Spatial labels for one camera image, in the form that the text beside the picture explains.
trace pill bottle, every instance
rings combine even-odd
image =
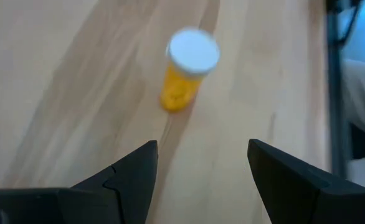
[[[220,51],[206,31],[185,28],[171,37],[166,55],[161,104],[168,111],[178,111],[192,102],[204,77],[216,67]]]

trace white bottle cap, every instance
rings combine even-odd
[[[214,38],[206,31],[185,28],[171,37],[168,55],[186,75],[200,77],[216,67],[220,50]]]

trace wood grain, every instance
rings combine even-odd
[[[268,223],[250,138],[328,169],[324,16],[317,0],[99,0],[0,156],[0,187],[71,186],[156,139],[148,223]],[[164,51],[186,26],[213,33],[221,58],[195,102],[167,114]]]

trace wooden surface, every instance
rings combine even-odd
[[[71,186],[156,139],[148,223],[262,223],[250,138],[328,169],[323,1],[99,0],[88,13],[93,3],[60,20],[78,30],[71,43],[58,27],[0,34],[10,43],[0,54],[0,187]],[[212,32],[221,58],[194,104],[167,114],[164,51],[185,26]],[[64,54],[59,65],[47,52]]]

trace orange pill bottle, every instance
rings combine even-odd
[[[203,78],[216,67],[220,52],[209,33],[195,28],[175,33],[166,52],[169,62],[161,104],[168,111],[178,111],[192,102]]]

